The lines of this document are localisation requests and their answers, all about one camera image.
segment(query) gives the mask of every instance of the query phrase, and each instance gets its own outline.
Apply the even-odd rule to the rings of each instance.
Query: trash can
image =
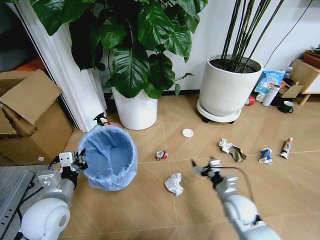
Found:
[[[138,152],[127,131],[112,125],[96,125],[80,139],[78,152],[84,148],[88,165],[84,175],[90,186],[117,191],[136,176]]]

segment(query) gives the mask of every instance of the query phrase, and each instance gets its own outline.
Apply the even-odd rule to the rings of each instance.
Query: potted plant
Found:
[[[175,78],[166,50],[188,61],[191,34],[200,21],[198,13],[208,0],[29,0],[52,36],[69,24],[71,52],[80,70],[109,69],[122,124],[133,130],[153,125],[158,98],[164,90],[191,73]],[[112,51],[112,67],[102,62],[103,50]]]
[[[259,80],[263,67],[251,59],[261,38],[277,14],[280,0],[271,18],[256,41],[248,57],[244,57],[255,29],[268,8],[270,0],[260,0],[253,14],[255,0],[236,0],[222,54],[206,61],[197,109],[203,121],[233,123],[241,113],[252,89]],[[228,54],[238,14],[241,13],[232,54]]]

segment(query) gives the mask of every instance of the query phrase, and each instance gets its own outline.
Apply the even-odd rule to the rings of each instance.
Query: small bottle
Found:
[[[285,71],[285,74],[284,74],[284,79],[289,79],[290,78],[290,75],[291,75],[291,71],[293,70],[294,68],[292,66],[289,66],[286,71]]]
[[[270,91],[268,92],[268,94],[265,96],[262,105],[265,107],[268,107],[270,105],[270,103],[272,102],[272,100],[275,98],[275,96],[277,95],[277,93],[280,90],[280,86],[279,85],[273,85],[270,88]]]

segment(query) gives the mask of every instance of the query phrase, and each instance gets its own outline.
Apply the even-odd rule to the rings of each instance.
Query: mug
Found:
[[[255,97],[255,100],[262,103],[266,97],[266,94],[259,92],[259,94]]]
[[[283,113],[292,114],[294,111],[294,104],[290,101],[284,101],[280,106],[278,106],[278,109]]]

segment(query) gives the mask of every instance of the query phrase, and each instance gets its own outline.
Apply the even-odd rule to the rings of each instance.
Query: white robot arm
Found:
[[[85,150],[80,155],[62,152],[57,161],[61,164],[60,173],[57,170],[45,170],[38,176],[45,191],[43,199],[23,215],[19,232],[28,240],[57,240],[68,225],[69,206],[78,174],[88,167]]]
[[[281,240],[278,234],[260,218],[255,203],[237,194],[237,177],[233,174],[220,175],[221,161],[211,158],[205,167],[192,161],[193,172],[207,177],[213,183],[227,220],[232,224],[240,240]]]

